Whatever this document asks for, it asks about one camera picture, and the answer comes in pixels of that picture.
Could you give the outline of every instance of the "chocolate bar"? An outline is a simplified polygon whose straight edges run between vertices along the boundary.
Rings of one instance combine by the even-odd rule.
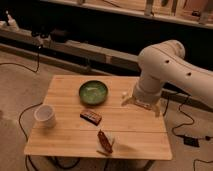
[[[81,112],[80,114],[81,118],[86,119],[87,121],[95,124],[96,126],[100,123],[102,117],[101,115],[89,110],[89,109],[85,109]]]
[[[107,139],[106,135],[104,134],[103,131],[99,131],[98,132],[98,138],[99,141],[101,143],[101,146],[108,152],[108,153],[112,153],[112,146],[109,143],[109,140]]]

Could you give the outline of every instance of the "green bowl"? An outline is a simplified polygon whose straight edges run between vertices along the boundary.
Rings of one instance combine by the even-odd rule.
[[[107,86],[103,82],[97,80],[87,81],[79,89],[81,101],[89,105],[103,103],[106,100],[107,94]]]

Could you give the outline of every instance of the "floor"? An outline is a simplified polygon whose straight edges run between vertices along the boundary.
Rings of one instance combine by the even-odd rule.
[[[36,63],[20,56],[0,51],[0,63],[16,62],[28,67],[36,67]],[[23,109],[30,105],[42,102],[48,85],[54,74],[78,74],[54,66],[41,64],[39,72],[34,74],[26,69],[12,66],[0,66],[0,171],[24,171],[25,146],[24,136],[18,125],[18,116]],[[162,99],[162,110],[166,101]],[[169,132],[169,140],[172,147],[173,159],[171,161],[157,161],[150,171],[193,171],[193,160],[213,160],[213,140],[200,141],[200,148],[193,148],[183,144],[182,139],[171,133],[171,128],[189,121],[178,111],[179,104],[170,102],[165,117],[166,127]],[[184,106],[183,110],[195,119],[193,126],[184,126],[177,130],[178,133],[194,137],[213,136],[213,114],[200,109]],[[26,112],[22,123],[30,132],[34,119],[33,109]],[[35,165],[40,171],[55,171],[45,158],[32,157]],[[75,161],[72,158],[62,158],[63,164]],[[141,160],[110,160],[107,170],[109,171],[140,171],[146,161]],[[102,171],[104,159],[84,158],[72,169],[73,171]],[[196,163],[196,171],[212,171],[213,164]]]

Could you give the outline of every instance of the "black cable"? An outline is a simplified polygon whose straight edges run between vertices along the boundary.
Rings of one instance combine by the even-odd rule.
[[[166,116],[166,113],[167,113],[167,110],[168,110],[168,107],[169,107],[170,98],[172,96],[174,96],[174,95],[177,95],[177,94],[179,94],[179,92],[171,93],[171,94],[168,95],[167,102],[166,102],[166,107],[165,107],[165,110],[163,112],[163,116]]]
[[[74,168],[75,166],[77,166],[77,164],[80,162],[80,158],[77,158],[76,162],[73,163],[71,166],[62,166],[62,165],[60,164],[59,159],[58,159],[57,157],[54,157],[54,159],[55,159],[55,165],[56,165],[58,168],[63,169],[63,170],[73,169],[73,168]]]
[[[204,161],[204,160],[200,160],[200,159],[195,159],[193,161],[193,169],[194,169],[194,171],[196,171],[196,162],[202,162],[202,163],[207,163],[207,164],[213,163],[213,161]]]
[[[34,108],[34,107],[40,106],[40,105],[42,105],[42,102],[41,102],[41,103],[38,103],[38,104],[36,104],[36,105],[32,105],[32,106],[30,106],[30,107],[24,109],[24,110],[21,112],[21,114],[19,115],[18,123],[19,123],[19,126],[20,126],[20,128],[21,128],[21,131],[23,132],[23,134],[24,134],[24,136],[25,136],[25,140],[26,140],[26,141],[28,140],[28,136],[27,136],[27,133],[25,132],[25,130],[24,130],[22,124],[21,124],[21,118],[22,118],[23,114],[24,114],[26,111],[28,111],[28,110],[30,110],[30,109],[32,109],[32,108]],[[28,167],[28,164],[27,164],[27,160],[29,160],[31,166],[33,167],[33,169],[34,169],[35,171],[39,171],[39,170],[37,169],[37,167],[35,166],[35,164],[33,163],[31,156],[26,156],[26,157],[25,157],[25,167],[26,167],[27,171],[30,171],[30,169],[29,169],[29,167]],[[63,169],[63,170],[68,170],[68,169],[74,168],[74,167],[80,162],[80,158],[77,158],[77,161],[76,161],[73,165],[71,165],[71,166],[62,166],[62,165],[60,164],[59,160],[57,159],[57,157],[55,157],[55,161],[54,161],[54,160],[50,160],[50,161],[51,161],[51,163],[52,163],[54,166],[56,166],[56,167],[58,167],[58,168],[60,168],[60,169]]]
[[[25,167],[26,167],[26,169],[27,169],[27,171],[30,171],[30,169],[29,169],[29,167],[28,167],[28,164],[27,164],[27,156],[25,156]]]
[[[176,129],[178,129],[178,128],[182,127],[182,126],[186,126],[186,125],[193,125],[193,124],[195,123],[195,120],[194,120],[190,115],[188,115],[187,113],[185,113],[185,112],[181,109],[181,108],[186,104],[186,102],[189,100],[189,97],[190,97],[190,95],[188,95],[188,96],[186,97],[186,99],[184,100],[184,102],[179,106],[178,110],[179,110],[183,115],[185,115],[186,117],[188,117],[189,119],[191,119],[191,122],[182,123],[182,124],[180,124],[180,125],[175,126],[175,127],[172,128],[172,133],[173,133],[173,135],[175,135],[175,136],[177,136],[177,137],[183,137],[183,135],[178,135],[178,134],[176,134],[176,132],[175,132]]]
[[[108,165],[109,165],[109,159],[106,159],[106,163],[105,163],[105,165],[104,165],[104,171],[107,170]]]
[[[31,68],[28,68],[22,64],[17,64],[17,63],[13,63],[13,62],[4,62],[4,63],[0,63],[0,65],[16,65],[16,66],[19,66],[19,67],[22,67],[22,68],[25,68],[33,73],[37,73],[38,70],[39,70],[39,66],[40,66],[40,49],[42,48],[42,46],[39,46],[38,47],[38,54],[37,54],[37,67],[35,70],[31,69]]]
[[[30,110],[30,109],[32,109],[32,108],[34,108],[34,107],[40,106],[41,104],[42,104],[42,103],[39,103],[39,104],[36,104],[36,105],[32,105],[32,106],[30,106],[30,107],[24,109],[24,110],[21,112],[21,114],[19,115],[18,123],[19,123],[19,126],[20,126],[20,128],[21,128],[21,131],[22,131],[23,134],[24,134],[24,137],[25,137],[25,140],[26,140],[26,141],[28,140],[28,136],[27,136],[27,133],[25,132],[25,130],[24,130],[22,124],[21,124],[21,118],[22,118],[23,114],[24,114],[26,111],[28,111],[28,110]],[[38,171],[37,167],[35,166],[35,164],[33,163],[32,159],[31,159],[31,157],[30,157],[30,156],[25,156],[25,167],[26,167],[27,171],[30,171],[30,169],[29,169],[29,167],[28,167],[28,164],[27,164],[27,160],[29,160],[29,162],[30,162],[31,166],[33,167],[33,169],[34,169],[35,171]]]
[[[36,165],[33,163],[32,159],[31,159],[31,156],[27,156],[27,158],[28,158],[28,160],[29,160],[31,166],[33,167],[33,169],[34,169],[35,171],[39,171],[39,170],[37,169]]]
[[[26,140],[26,141],[28,140],[28,136],[27,136],[27,133],[25,132],[25,130],[24,130],[22,124],[21,124],[21,118],[22,118],[23,114],[24,114],[26,111],[28,111],[28,110],[30,110],[30,109],[32,109],[32,108],[34,108],[34,107],[40,106],[41,104],[42,104],[42,102],[41,102],[41,103],[38,103],[38,104],[36,104],[36,105],[32,105],[32,106],[30,106],[30,107],[24,109],[24,110],[21,112],[21,114],[19,115],[18,123],[19,123],[19,126],[20,126],[20,128],[21,128],[21,131],[23,132],[23,134],[24,134],[24,136],[25,136],[25,140]]]

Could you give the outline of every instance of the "wooden shelf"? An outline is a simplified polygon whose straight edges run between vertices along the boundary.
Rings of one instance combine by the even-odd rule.
[[[101,0],[86,0],[82,5],[77,4],[77,0],[41,0],[44,2],[62,4],[62,5],[70,5],[79,8],[86,8],[92,10],[99,10],[104,12],[111,12],[116,14],[129,15],[134,17],[146,18],[150,20],[164,21],[170,23],[177,23],[187,26],[200,27],[206,29],[213,29],[212,23],[207,24],[199,24],[198,21],[191,21],[182,18],[180,15],[174,16],[171,12],[171,4],[168,4],[168,7],[159,7],[159,0],[153,5],[154,16],[146,16],[144,13],[145,3],[144,1],[134,0],[132,5],[128,5],[130,0],[108,0],[108,2],[115,3],[116,5],[120,5],[121,8],[115,7]]]

